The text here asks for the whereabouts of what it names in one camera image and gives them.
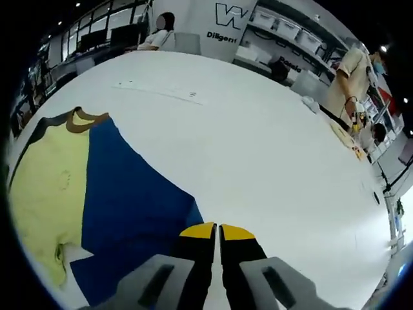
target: white cloth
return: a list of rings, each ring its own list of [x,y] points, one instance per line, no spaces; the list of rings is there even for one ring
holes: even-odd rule
[[[162,29],[155,34],[147,36],[145,42],[137,47],[137,50],[146,50],[148,47],[161,47],[168,35],[168,30]]]
[[[372,124],[367,123],[366,127],[361,129],[354,139],[360,144],[363,150],[370,151],[374,146],[374,138],[372,133]]]
[[[367,76],[366,69],[370,66],[370,59],[366,53],[358,48],[349,50],[340,63],[338,69],[342,70],[348,76],[348,85],[353,96],[358,101],[364,101],[367,96],[367,90],[370,86],[370,80]],[[327,91],[324,106],[338,118],[341,118],[351,127],[352,122],[344,109],[345,97],[337,81],[334,79]]]

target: woman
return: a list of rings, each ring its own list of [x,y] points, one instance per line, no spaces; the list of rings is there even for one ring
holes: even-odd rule
[[[145,39],[145,42],[137,47],[137,50],[159,50],[166,41],[167,36],[174,29],[175,15],[165,12],[156,19],[156,31]]]

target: brown collar trim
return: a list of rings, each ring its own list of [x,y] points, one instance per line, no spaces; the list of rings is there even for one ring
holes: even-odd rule
[[[81,119],[84,119],[86,121],[93,121],[93,122],[89,124],[85,124],[85,125],[76,125],[73,123],[73,116],[75,113]],[[94,125],[97,125],[97,124],[100,124],[106,121],[108,118],[109,118],[108,113],[104,113],[102,115],[96,116],[96,115],[87,114],[85,111],[82,110],[82,108],[77,107],[69,113],[67,122],[66,122],[66,129],[69,132],[73,132],[74,134],[80,134],[82,132],[85,132],[86,130],[91,129]]]

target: white table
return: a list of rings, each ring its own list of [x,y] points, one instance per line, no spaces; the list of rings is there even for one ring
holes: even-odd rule
[[[147,90],[115,88],[128,82]],[[202,104],[155,93],[179,87]],[[268,257],[313,280],[327,302],[361,309],[373,293],[390,258],[384,199],[367,161],[297,94],[215,59],[132,52],[53,95],[12,145],[10,169],[41,117],[77,105],[109,112],[132,148],[196,198],[204,221],[248,229]],[[216,255],[205,309],[229,309],[220,272]],[[85,299],[71,277],[59,296],[79,307]]]

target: yellow shirt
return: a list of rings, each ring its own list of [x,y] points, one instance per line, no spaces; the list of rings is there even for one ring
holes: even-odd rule
[[[93,121],[75,113],[73,122],[84,125]],[[66,278],[62,245],[81,245],[88,150],[89,130],[74,134],[67,130],[66,122],[48,127],[45,135],[27,148],[10,188],[17,231],[56,285]]]
[[[370,81],[366,69],[370,66],[368,55],[358,48],[350,49],[344,56],[338,69],[344,71],[348,76],[348,85],[352,96],[359,101],[366,98]],[[344,109],[346,102],[343,91],[335,78],[327,90],[324,107],[338,118],[341,118],[350,128],[352,122]]]

